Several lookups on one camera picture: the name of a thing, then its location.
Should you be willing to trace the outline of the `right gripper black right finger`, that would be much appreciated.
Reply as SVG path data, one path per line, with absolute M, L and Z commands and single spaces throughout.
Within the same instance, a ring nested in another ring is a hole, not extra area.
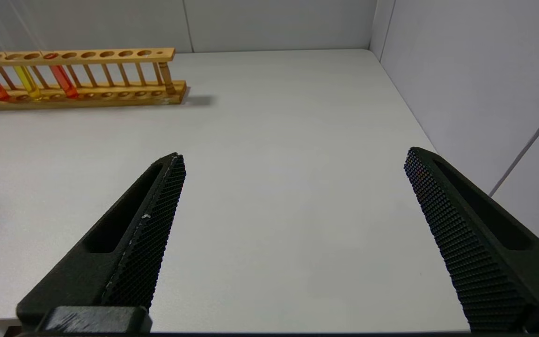
M 475 332 L 539 333 L 539 238 L 440 155 L 404 170 Z

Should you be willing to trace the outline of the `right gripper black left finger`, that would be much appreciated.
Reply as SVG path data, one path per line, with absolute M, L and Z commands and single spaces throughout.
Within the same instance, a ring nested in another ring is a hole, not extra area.
M 185 179 L 182 155 L 152 163 L 18 303 L 22 324 L 60 306 L 150 309 Z

